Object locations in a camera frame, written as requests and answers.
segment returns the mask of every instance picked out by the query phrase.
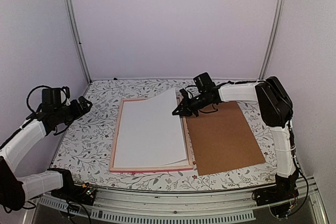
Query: perforated metal strip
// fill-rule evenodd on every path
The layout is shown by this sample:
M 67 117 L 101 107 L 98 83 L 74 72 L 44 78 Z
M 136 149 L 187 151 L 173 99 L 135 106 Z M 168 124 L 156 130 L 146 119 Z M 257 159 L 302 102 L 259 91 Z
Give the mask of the perforated metal strip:
M 68 204 L 62 200 L 43 196 L 39 202 L 40 204 L 51 207 L 60 211 L 67 211 Z M 253 211 L 244 211 L 225 215 L 212 216 L 196 216 L 196 217 L 154 217 L 154 216 L 140 216 L 118 214 L 106 210 L 98 210 L 87 207 L 91 212 L 91 218 L 97 220 L 104 220 L 113 223 L 133 223 L 133 224 L 217 224 L 217 223 L 240 223 L 250 220 L 255 220 Z M 85 217 L 85 214 L 76 213 L 77 215 Z

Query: leaf pattern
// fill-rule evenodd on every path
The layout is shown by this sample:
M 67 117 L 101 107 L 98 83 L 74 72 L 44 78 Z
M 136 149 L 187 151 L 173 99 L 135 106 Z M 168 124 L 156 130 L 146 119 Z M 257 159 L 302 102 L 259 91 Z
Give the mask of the leaf pattern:
M 193 85 L 192 80 L 95 81 L 86 98 L 91 111 L 68 129 L 52 167 L 71 171 L 74 181 L 102 187 L 153 191 L 227 190 L 275 182 L 276 153 L 269 128 L 256 102 L 238 102 L 266 163 L 224 173 L 199 176 L 194 170 L 162 173 L 110 173 L 109 162 L 119 104 L 123 98 L 153 97 L 165 90 Z

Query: sheet of paper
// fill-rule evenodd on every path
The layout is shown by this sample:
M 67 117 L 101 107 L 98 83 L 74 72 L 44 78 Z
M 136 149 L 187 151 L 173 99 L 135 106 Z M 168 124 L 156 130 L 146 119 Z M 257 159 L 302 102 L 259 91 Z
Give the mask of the sheet of paper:
M 186 160 L 181 121 L 172 115 L 176 106 L 175 89 L 124 102 L 114 167 L 158 167 Z

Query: table surface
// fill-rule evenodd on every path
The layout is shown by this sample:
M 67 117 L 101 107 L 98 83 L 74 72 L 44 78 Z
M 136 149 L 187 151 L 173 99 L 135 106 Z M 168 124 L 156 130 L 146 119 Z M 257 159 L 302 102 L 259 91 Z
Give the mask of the table surface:
M 74 181 L 90 182 L 102 187 L 155 191 L 209 191 L 237 189 L 275 182 L 276 153 L 272 134 L 260 116 L 258 103 L 238 102 L 266 163 L 199 176 L 194 169 L 162 173 L 110 173 L 109 162 L 123 98 L 153 97 L 165 90 L 192 85 L 192 80 L 108 80 L 93 82 L 86 98 L 91 111 L 68 129 L 51 167 L 71 171 Z

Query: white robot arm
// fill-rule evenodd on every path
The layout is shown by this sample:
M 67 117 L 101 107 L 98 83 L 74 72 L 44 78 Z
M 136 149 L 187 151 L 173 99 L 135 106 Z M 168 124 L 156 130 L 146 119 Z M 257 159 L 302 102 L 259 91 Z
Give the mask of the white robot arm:
M 230 101 L 256 101 L 261 117 L 269 126 L 277 155 L 276 186 L 273 189 L 257 189 L 254 198 L 258 205 L 290 199 L 298 196 L 295 181 L 299 171 L 294 162 L 295 144 L 291 119 L 292 102 L 276 77 L 266 80 L 225 82 L 216 85 L 208 73 L 194 78 L 199 95 L 192 97 L 185 89 L 180 92 L 183 100 L 173 115 L 198 116 L 200 109 L 210 104 Z
M 42 90 L 42 103 L 37 111 L 29 106 L 29 96 L 37 88 Z M 39 86 L 28 95 L 27 105 L 32 114 L 24 124 L 0 146 L 0 204 L 7 212 L 20 210 L 25 202 L 42 195 L 47 191 L 63 195 L 63 198 L 76 197 L 73 192 L 78 188 L 74 185 L 70 171 L 65 169 L 50 169 L 40 174 L 16 178 L 14 172 L 28 151 L 59 124 L 69 126 L 74 120 L 88 113 L 92 103 L 84 97 L 69 101 L 68 87 L 50 88 Z M 93 202 L 93 194 L 81 197 L 84 203 Z

